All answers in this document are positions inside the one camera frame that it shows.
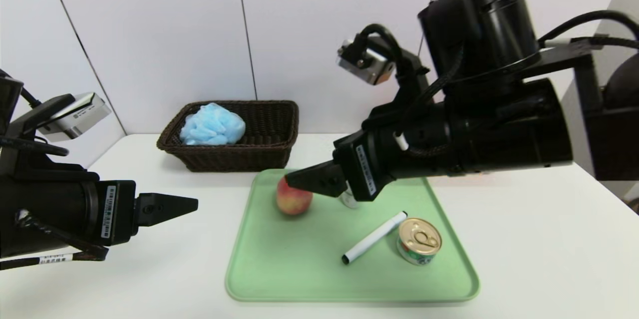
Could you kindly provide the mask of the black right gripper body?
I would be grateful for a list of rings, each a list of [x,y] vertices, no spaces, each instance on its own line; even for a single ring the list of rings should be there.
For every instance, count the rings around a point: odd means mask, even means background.
[[[374,201],[399,179],[451,172],[451,135],[443,103],[418,110],[404,129],[405,107],[375,107],[361,129],[335,142],[333,161],[340,166],[357,201]]]

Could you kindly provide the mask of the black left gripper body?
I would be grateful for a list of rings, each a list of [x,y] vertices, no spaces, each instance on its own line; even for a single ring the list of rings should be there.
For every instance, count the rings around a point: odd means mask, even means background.
[[[110,247],[135,235],[135,182],[97,174],[1,178],[1,257],[66,248],[61,239],[17,223],[21,210],[85,242]]]

